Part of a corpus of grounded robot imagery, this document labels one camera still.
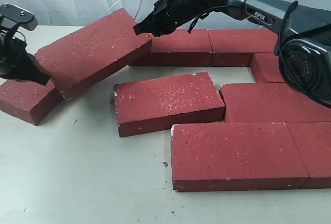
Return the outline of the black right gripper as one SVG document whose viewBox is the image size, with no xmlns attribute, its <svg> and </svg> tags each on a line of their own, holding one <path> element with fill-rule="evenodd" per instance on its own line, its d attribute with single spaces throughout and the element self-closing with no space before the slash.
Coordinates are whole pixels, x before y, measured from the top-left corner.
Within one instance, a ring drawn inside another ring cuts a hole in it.
<svg viewBox="0 0 331 224">
<path fill-rule="evenodd" d="M 146 18 L 133 27 L 136 35 L 155 37 L 173 33 L 178 27 L 196 18 L 207 9 L 202 0 L 158 0 L 154 3 L 152 18 Z"/>
</svg>

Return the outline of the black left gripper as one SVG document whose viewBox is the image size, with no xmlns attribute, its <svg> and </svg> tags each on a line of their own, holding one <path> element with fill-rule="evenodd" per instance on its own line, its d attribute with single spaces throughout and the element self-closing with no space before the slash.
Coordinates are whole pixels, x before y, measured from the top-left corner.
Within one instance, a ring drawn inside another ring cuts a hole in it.
<svg viewBox="0 0 331 224">
<path fill-rule="evenodd" d="M 1 31 L 1 78 L 15 81 L 31 81 L 47 85 L 49 73 L 38 61 L 27 53 L 26 39 L 17 38 L 15 33 Z"/>
</svg>

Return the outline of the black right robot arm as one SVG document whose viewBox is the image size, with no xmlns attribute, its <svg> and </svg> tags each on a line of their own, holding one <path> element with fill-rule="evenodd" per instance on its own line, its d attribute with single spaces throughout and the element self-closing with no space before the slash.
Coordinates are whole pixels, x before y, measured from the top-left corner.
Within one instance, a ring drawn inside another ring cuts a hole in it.
<svg viewBox="0 0 331 224">
<path fill-rule="evenodd" d="M 158 0 L 134 32 L 155 37 L 189 23 L 193 29 L 211 12 L 248 20 L 277 35 L 274 54 L 285 83 L 330 107 L 330 11 L 283 0 Z"/>
</svg>

